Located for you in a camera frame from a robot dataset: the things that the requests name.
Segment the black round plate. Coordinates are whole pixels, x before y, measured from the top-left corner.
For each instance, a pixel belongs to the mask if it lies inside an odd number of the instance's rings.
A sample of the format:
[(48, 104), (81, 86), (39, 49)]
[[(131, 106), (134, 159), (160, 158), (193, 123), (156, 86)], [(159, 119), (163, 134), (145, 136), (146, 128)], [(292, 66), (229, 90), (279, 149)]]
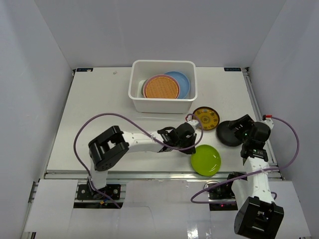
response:
[(233, 125), (232, 120), (225, 120), (221, 122), (216, 128), (216, 135), (218, 140), (230, 147), (237, 147), (242, 144), (242, 139), (239, 133), (242, 131)]

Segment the lime green round plate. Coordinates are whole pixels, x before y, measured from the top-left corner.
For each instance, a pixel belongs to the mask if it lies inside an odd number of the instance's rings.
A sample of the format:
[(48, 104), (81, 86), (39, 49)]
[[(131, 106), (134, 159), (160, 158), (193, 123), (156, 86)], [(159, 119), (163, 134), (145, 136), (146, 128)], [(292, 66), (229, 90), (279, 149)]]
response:
[(221, 156), (213, 146), (203, 144), (196, 147), (196, 153), (191, 155), (190, 162), (196, 173), (213, 176), (221, 167)]

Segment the blue round plate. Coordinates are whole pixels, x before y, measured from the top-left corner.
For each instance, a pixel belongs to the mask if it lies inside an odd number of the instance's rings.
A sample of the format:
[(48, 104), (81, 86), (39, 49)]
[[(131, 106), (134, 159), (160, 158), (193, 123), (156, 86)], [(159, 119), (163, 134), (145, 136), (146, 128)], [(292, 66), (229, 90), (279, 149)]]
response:
[(178, 99), (186, 99), (190, 91), (190, 81), (187, 76), (179, 71), (169, 71), (165, 75), (173, 77), (179, 85), (179, 95)]

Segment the teal rectangular divided plate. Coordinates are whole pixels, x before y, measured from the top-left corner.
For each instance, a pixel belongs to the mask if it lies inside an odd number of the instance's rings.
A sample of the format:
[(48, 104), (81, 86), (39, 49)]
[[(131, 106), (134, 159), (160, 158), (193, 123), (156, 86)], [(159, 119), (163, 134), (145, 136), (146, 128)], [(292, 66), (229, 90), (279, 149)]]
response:
[(139, 82), (138, 94), (137, 94), (139, 98), (144, 98), (144, 85), (145, 85), (145, 80), (142, 80)]

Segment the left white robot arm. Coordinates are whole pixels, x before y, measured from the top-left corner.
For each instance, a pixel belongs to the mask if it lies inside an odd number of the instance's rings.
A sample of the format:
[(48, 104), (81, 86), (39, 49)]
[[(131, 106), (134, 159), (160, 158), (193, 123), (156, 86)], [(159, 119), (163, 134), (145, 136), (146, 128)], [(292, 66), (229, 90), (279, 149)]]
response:
[(165, 127), (153, 133), (131, 133), (120, 130), (117, 125), (110, 127), (88, 144), (91, 158), (88, 193), (95, 199), (104, 196), (107, 171), (127, 153), (177, 150), (194, 154), (195, 131), (199, 126), (199, 121), (192, 119), (177, 128)]

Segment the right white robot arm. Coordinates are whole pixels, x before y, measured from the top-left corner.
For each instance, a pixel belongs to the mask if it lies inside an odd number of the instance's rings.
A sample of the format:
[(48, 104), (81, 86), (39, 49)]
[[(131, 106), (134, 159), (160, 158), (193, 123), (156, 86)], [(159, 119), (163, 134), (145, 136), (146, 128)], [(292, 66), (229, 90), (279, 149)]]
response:
[(273, 198), (268, 181), (268, 155), (264, 146), (270, 137), (270, 118), (254, 121), (249, 115), (232, 120), (228, 127), (241, 142), (246, 175), (226, 184), (226, 195), (236, 199), (239, 209), (234, 232), (249, 239), (274, 239), (284, 217), (284, 209)]

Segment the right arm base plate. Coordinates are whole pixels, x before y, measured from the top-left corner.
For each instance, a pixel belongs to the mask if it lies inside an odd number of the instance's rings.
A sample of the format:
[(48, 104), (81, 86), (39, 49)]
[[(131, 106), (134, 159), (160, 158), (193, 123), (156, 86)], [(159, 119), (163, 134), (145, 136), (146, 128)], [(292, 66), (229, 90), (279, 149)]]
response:
[(209, 204), (209, 209), (211, 212), (238, 210), (234, 193), (227, 184), (210, 189), (207, 192), (209, 201), (214, 202)]

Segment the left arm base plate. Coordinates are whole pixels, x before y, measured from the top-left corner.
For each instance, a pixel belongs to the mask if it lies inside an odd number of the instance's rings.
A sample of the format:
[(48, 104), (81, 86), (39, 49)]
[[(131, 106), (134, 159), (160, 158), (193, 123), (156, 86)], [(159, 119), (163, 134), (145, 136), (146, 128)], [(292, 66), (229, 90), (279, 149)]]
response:
[[(104, 188), (99, 189), (103, 194), (108, 195), (111, 199), (116, 201), (121, 208), (123, 202), (121, 199), (120, 184), (108, 184)], [(79, 184), (74, 201), (75, 209), (119, 209), (108, 197), (94, 191), (89, 183)]]

